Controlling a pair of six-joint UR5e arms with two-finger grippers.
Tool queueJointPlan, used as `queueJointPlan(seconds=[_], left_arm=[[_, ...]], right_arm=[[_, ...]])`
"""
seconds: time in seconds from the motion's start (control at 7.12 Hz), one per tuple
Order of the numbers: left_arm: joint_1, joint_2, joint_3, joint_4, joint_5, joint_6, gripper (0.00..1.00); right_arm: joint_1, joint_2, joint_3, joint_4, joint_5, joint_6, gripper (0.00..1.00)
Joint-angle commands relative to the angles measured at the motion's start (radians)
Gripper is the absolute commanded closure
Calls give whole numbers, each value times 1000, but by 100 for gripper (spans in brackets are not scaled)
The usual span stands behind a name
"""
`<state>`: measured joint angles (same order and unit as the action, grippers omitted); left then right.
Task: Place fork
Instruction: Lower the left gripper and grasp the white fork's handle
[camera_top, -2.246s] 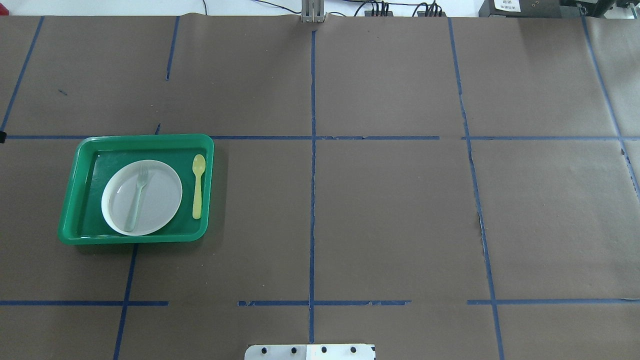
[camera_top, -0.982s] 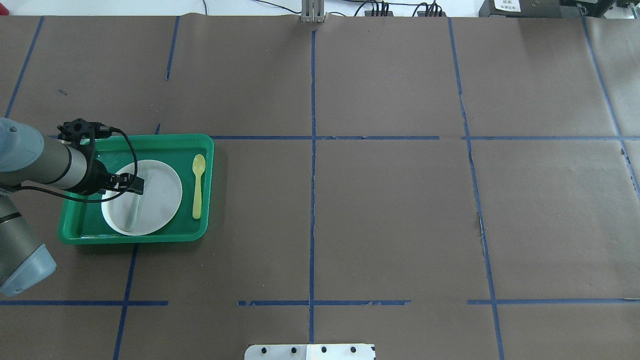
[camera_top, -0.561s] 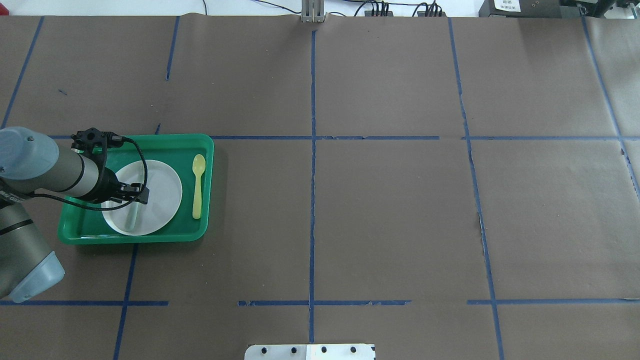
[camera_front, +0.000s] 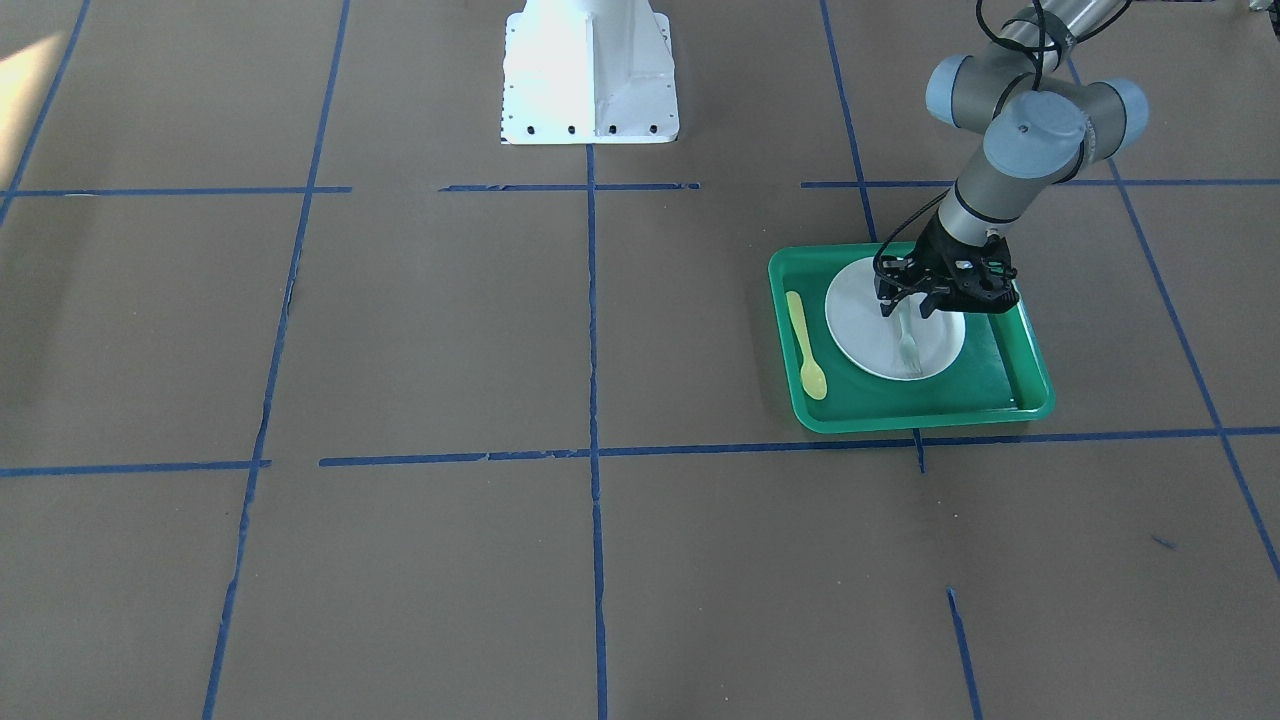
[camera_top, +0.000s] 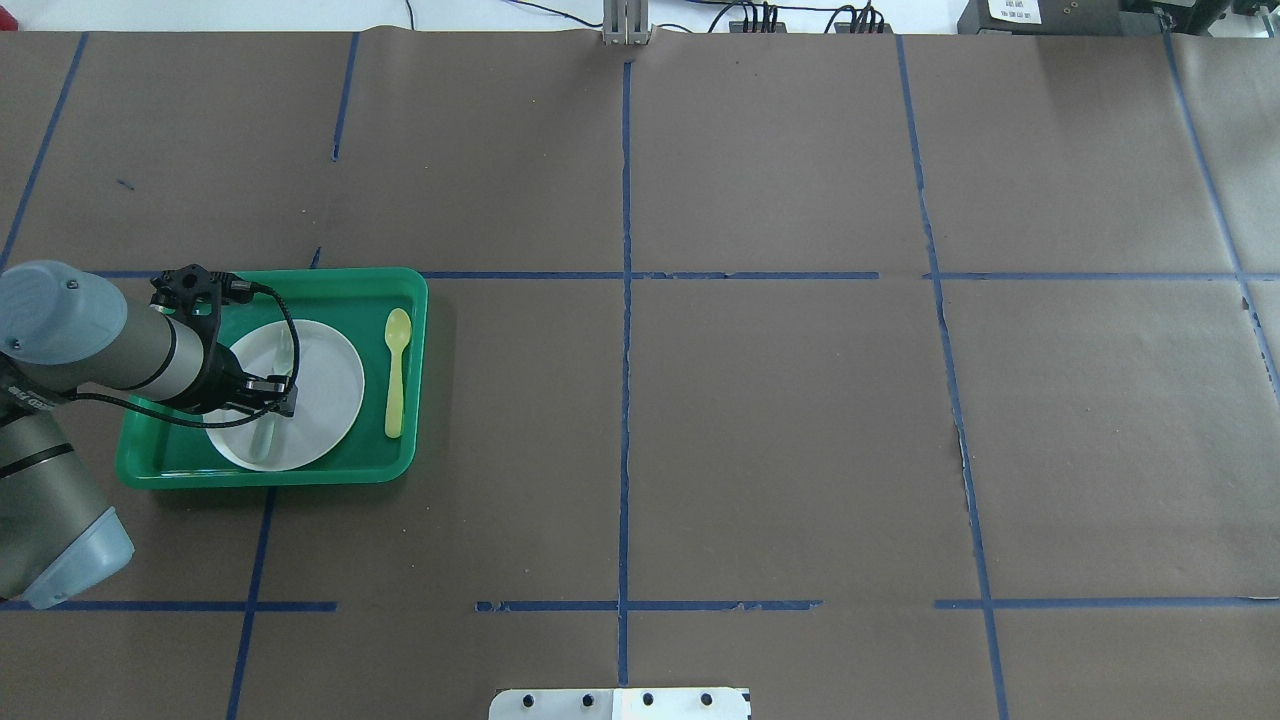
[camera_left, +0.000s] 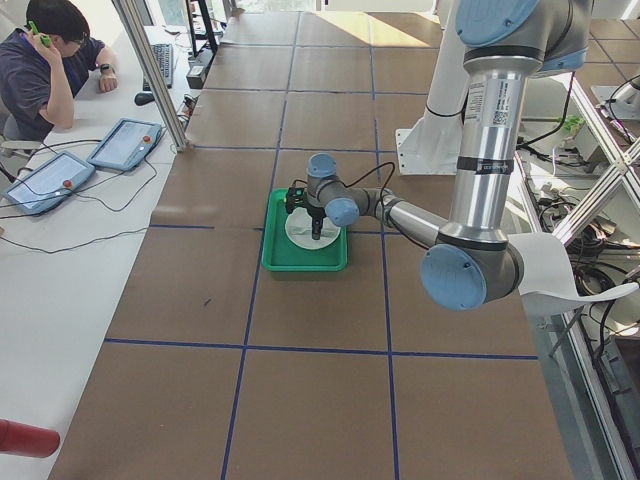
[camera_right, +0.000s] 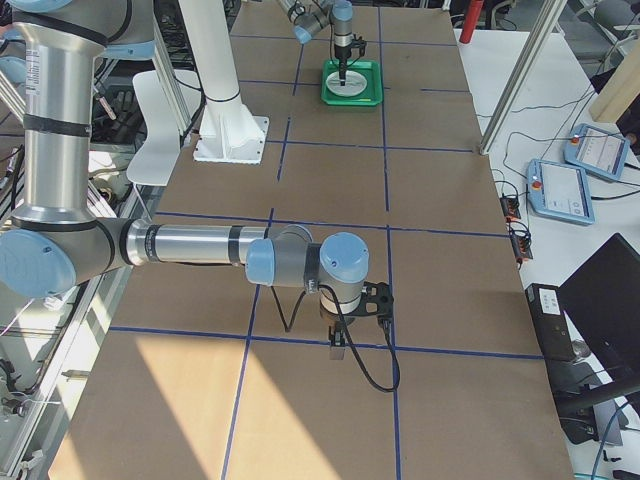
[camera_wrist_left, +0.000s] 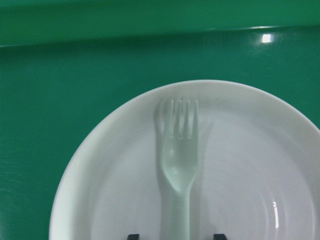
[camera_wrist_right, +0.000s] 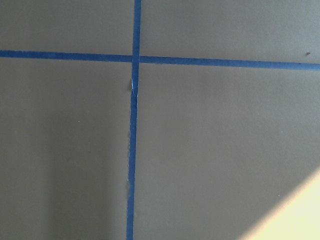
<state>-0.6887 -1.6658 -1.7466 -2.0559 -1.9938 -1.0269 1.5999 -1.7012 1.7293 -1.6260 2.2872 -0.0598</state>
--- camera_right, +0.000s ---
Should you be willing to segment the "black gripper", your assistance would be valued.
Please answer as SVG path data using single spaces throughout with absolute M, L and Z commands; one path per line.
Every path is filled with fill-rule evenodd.
M 347 63 L 351 57 L 351 45 L 335 45 L 335 59 L 338 62 L 338 78 L 341 84 L 346 83 Z
M 329 359 L 343 360 L 346 349 L 346 340 L 343 331 L 342 321 L 337 313 L 327 310 L 321 306 L 321 318 L 327 323 L 329 331 Z

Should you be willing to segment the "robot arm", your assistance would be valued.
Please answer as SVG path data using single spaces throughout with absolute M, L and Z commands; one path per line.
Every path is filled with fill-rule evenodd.
M 312 40 L 326 27 L 332 28 L 334 56 L 338 62 L 339 85 L 346 85 L 348 60 L 356 47 L 353 33 L 353 5 L 350 1 L 313 1 L 306 5 L 302 1 L 280 0 L 278 5 L 293 25 L 295 37 L 301 44 Z
M 351 346 L 348 326 L 366 314 L 369 252 L 340 232 L 321 243 L 299 225 L 157 225 L 98 218 L 87 206 L 94 61 L 109 45 L 149 31 L 153 6 L 132 1 L 16 1 L 26 42 L 25 193 L 1 237 L 1 279 L 29 298 L 62 293 L 124 265 L 234 265 L 256 285 L 320 293 L 333 346 Z

